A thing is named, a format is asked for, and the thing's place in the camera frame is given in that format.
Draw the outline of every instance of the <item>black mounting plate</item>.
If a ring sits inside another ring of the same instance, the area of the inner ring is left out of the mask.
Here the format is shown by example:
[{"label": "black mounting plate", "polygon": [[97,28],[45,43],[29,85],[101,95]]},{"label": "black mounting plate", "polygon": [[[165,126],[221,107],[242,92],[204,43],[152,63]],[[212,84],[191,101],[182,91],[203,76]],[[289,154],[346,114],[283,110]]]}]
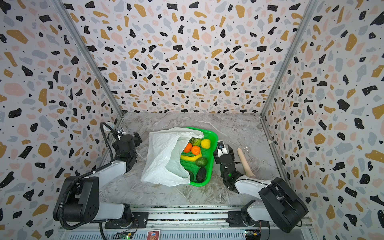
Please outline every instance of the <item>black mounting plate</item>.
[{"label": "black mounting plate", "polygon": [[[228,220],[229,227],[248,227],[243,223],[241,211],[229,211],[228,212]],[[268,221],[260,220],[262,227],[269,227]]]},{"label": "black mounting plate", "polygon": [[[137,228],[146,228],[148,222],[148,212],[132,212],[133,214],[133,225],[131,226],[131,230],[135,230]],[[120,229],[124,230],[124,228],[120,228],[116,222],[113,220],[106,222],[105,229]]]}]

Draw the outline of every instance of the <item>white wall with colorful shapes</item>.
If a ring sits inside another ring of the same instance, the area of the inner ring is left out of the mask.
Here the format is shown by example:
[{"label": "white wall with colorful shapes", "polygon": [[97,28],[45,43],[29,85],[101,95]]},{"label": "white wall with colorful shapes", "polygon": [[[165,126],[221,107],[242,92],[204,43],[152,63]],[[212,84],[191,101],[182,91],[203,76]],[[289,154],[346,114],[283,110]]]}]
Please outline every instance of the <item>white wall with colorful shapes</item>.
[{"label": "white wall with colorful shapes", "polygon": [[384,239],[383,11],[319,1],[265,116],[319,239]]},{"label": "white wall with colorful shapes", "polygon": [[99,166],[117,114],[49,1],[0,7],[0,239],[54,239],[63,181]]},{"label": "white wall with colorful shapes", "polygon": [[125,112],[260,112],[304,0],[65,0]]}]

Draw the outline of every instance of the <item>rolling pin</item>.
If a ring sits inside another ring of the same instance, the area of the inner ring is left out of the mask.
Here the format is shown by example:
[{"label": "rolling pin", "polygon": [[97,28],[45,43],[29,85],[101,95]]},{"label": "rolling pin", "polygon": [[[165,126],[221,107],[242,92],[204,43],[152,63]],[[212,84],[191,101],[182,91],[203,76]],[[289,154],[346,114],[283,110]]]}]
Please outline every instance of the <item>rolling pin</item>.
[{"label": "rolling pin", "polygon": [[245,175],[247,177],[255,178],[255,175],[253,174],[251,168],[249,167],[248,162],[245,159],[244,153],[241,150],[241,148],[237,149],[237,154],[239,155],[240,161],[241,161],[241,163],[242,163],[242,165],[244,167]]}]

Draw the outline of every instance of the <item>marble table surface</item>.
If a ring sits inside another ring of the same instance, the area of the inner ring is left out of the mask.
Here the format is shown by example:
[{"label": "marble table surface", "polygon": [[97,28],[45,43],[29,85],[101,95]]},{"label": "marble table surface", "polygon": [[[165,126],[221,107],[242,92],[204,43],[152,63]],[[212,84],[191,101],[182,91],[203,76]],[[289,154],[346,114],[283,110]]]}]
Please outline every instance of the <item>marble table surface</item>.
[{"label": "marble table surface", "polygon": [[[233,148],[236,162],[240,161],[236,149],[247,146],[250,151],[245,157],[257,179],[273,180],[280,176],[258,114],[127,113],[122,127],[129,134],[138,132],[143,142],[136,148],[138,158],[133,169],[106,184],[100,190],[101,201],[131,206],[245,205],[250,200],[261,202],[248,194],[237,194],[225,188],[216,163],[210,182],[203,187],[142,183],[140,178],[147,160],[149,133],[173,127],[197,127],[215,132],[219,140],[224,140]],[[241,164],[237,164],[236,169],[244,173]]]}]

